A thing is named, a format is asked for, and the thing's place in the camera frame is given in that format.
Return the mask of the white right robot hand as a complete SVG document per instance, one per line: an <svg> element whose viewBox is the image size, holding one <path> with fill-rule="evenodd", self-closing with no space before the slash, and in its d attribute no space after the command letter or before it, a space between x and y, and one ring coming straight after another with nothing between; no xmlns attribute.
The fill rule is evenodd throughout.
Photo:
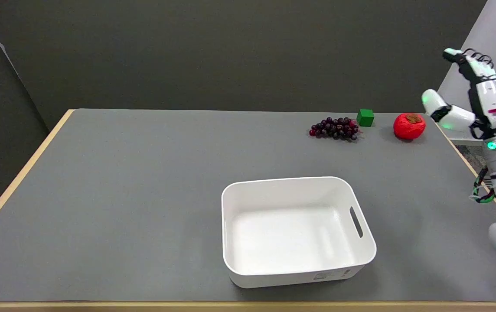
<svg viewBox="0 0 496 312"><path fill-rule="evenodd" d="M446 48L442 57L457 65L468 81L470 109L449 104L437 91L428 89L421 95L426 114L444 130L469 131L476 140L496 136L496 71L492 58L473 48Z"/></svg>

